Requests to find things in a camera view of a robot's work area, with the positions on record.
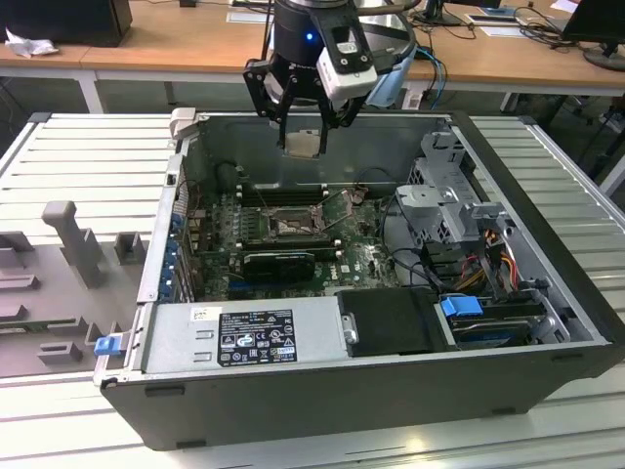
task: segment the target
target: wooden desk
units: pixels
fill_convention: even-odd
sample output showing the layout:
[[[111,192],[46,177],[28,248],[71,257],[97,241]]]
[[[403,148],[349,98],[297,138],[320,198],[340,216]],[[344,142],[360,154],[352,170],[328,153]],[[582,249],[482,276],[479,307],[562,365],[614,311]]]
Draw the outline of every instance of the wooden desk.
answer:
[[[564,12],[549,8],[553,0],[536,0],[554,17]],[[524,0],[507,0],[522,5]],[[78,80],[91,112],[103,112],[98,80],[242,83],[248,59],[258,58],[263,24],[226,22],[227,5],[198,5],[181,9],[178,2],[150,4],[131,1],[133,25],[118,48],[63,46],[62,53],[32,60],[0,54],[0,75],[61,77]],[[474,11],[448,5],[457,15]],[[466,34],[465,28],[454,32]],[[427,36],[417,34],[422,44]],[[625,74],[588,64],[578,50],[562,53],[526,38],[488,37],[476,28],[477,39],[462,40],[444,28],[433,34],[437,57],[448,70],[446,89],[558,95],[620,96]],[[408,73],[409,88],[424,89],[433,76],[431,64],[415,62]]]
[[[83,67],[240,74],[261,55],[265,25],[226,22],[227,5],[130,4],[133,25],[121,46],[91,48]]]
[[[549,8],[553,1],[538,0],[535,2],[536,8],[555,18],[567,18],[567,13]],[[503,3],[511,6],[527,4],[519,0]],[[463,20],[465,14],[477,10],[459,5],[448,5],[447,8]],[[453,28],[453,32],[462,36],[471,35],[466,28],[461,27]],[[625,73],[589,64],[578,49],[555,51],[527,38],[489,37],[479,27],[476,27],[475,33],[477,38],[473,41],[453,37],[442,27],[436,28],[432,35],[437,58],[447,66],[448,81],[452,88],[464,86],[462,89],[466,89],[467,84],[481,84],[489,88],[494,84],[502,86],[502,91],[511,91],[506,85],[547,89],[590,87],[611,89],[617,96],[625,91]],[[425,33],[419,31],[417,39],[423,45],[428,44]],[[408,73],[410,80],[431,79],[431,76],[431,70],[424,69],[421,64],[415,64]]]

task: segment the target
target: monitor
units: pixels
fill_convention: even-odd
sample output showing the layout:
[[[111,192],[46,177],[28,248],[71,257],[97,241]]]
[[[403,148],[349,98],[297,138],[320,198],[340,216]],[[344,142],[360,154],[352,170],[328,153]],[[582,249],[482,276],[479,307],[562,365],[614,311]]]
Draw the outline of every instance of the monitor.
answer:
[[[459,5],[471,5],[482,8],[499,8],[501,0],[427,0],[426,8],[415,15],[415,18],[426,24],[439,26],[461,26],[460,18],[445,13],[445,3],[457,3]]]
[[[625,0],[581,0],[562,32],[562,39],[602,43],[589,49],[584,58],[591,64],[625,71],[625,57],[618,45],[625,43]]]

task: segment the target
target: blue cable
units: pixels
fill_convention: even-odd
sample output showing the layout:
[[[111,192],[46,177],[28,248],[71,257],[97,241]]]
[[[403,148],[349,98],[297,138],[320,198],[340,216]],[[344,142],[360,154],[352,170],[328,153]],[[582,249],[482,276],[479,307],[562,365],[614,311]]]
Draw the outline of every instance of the blue cable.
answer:
[[[424,50],[424,49],[419,49],[417,48],[417,50],[423,54],[424,56],[426,56],[430,62],[432,62],[434,65],[437,66],[437,72],[438,72],[438,92],[437,92],[437,97],[434,100],[434,102],[432,103],[432,107],[431,109],[434,109],[437,104],[438,104],[438,100],[440,99],[440,95],[442,94],[442,89],[444,88],[444,84],[442,83],[442,69],[440,68],[440,61],[435,58],[432,54],[430,54],[428,51]]]

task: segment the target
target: power supply label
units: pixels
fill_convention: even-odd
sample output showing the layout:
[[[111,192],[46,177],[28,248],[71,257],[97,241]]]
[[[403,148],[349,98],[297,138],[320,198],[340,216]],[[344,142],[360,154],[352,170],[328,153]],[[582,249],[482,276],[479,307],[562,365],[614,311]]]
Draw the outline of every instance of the power supply label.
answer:
[[[219,316],[221,366],[297,361],[292,310],[223,313]]]

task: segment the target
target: black computer tower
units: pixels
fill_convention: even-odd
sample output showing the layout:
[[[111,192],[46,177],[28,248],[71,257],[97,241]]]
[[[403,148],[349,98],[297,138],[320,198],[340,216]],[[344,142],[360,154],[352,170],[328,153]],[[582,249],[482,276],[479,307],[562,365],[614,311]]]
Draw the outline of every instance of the black computer tower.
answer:
[[[130,28],[128,0],[2,0],[0,35],[5,28],[28,39],[56,44],[116,47]]]

